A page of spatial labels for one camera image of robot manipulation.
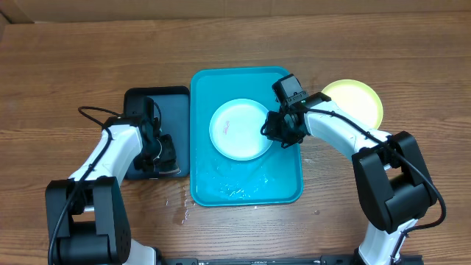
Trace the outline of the green dish sponge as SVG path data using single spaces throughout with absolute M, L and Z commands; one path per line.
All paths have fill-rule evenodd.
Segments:
M 180 167 L 176 163 L 165 163 L 158 166 L 158 174 L 162 176 L 173 176 L 180 172 Z

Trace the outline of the light blue plate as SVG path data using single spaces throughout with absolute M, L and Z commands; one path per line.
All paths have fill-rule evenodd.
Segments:
M 261 134 L 268 110 L 251 99 L 234 99 L 213 114 L 209 136 L 213 146 L 226 158 L 247 161 L 269 150 L 272 140 Z

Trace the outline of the yellow-green plate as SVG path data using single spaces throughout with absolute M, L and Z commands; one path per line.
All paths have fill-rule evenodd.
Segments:
M 341 79 L 324 87 L 322 92 L 354 119 L 371 128 L 379 128 L 383 120 L 383 105 L 380 97 L 367 84 Z

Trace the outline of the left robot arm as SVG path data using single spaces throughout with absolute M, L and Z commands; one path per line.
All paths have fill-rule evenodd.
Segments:
M 84 164 L 45 190 L 49 264 L 164 264 L 155 247 L 138 243 L 121 195 L 129 168 L 147 178 L 177 174 L 170 135 L 153 120 L 110 117 Z

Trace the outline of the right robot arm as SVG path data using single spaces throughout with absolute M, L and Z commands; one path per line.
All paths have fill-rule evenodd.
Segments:
M 341 111 L 323 93 L 278 92 L 261 134 L 283 148 L 307 135 L 329 143 L 353 164 L 359 202 L 369 221 L 364 240 L 351 255 L 323 255 L 321 264 L 423 264 L 400 249 L 430 206 L 442 202 L 415 138 L 371 129 Z

